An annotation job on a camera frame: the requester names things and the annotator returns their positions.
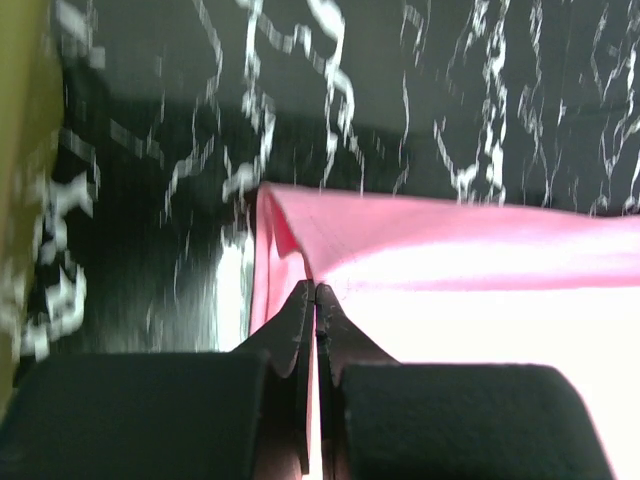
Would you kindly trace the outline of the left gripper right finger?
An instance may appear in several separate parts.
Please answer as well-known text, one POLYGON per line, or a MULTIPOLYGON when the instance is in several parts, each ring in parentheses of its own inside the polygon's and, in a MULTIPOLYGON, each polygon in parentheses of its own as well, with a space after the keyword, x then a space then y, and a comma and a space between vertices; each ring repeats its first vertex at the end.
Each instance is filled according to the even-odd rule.
POLYGON ((549 366, 408 364, 316 290, 327 479, 609 479, 576 389, 549 366))

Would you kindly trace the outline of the light pink t-shirt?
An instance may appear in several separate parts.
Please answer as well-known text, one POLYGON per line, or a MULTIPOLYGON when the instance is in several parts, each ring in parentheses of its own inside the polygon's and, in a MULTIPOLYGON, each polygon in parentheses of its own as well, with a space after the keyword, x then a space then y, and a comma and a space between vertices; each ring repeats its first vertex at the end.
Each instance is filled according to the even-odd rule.
POLYGON ((266 183, 251 325, 301 278, 406 362, 549 365, 639 475, 639 219, 266 183))

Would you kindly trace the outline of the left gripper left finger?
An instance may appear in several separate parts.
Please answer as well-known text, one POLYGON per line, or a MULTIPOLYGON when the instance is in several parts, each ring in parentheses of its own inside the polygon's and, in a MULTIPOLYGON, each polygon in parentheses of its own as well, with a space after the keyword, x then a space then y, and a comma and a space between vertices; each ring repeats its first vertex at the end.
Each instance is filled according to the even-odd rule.
POLYGON ((228 353, 56 355, 1 427, 5 479, 299 479, 315 287, 228 353))

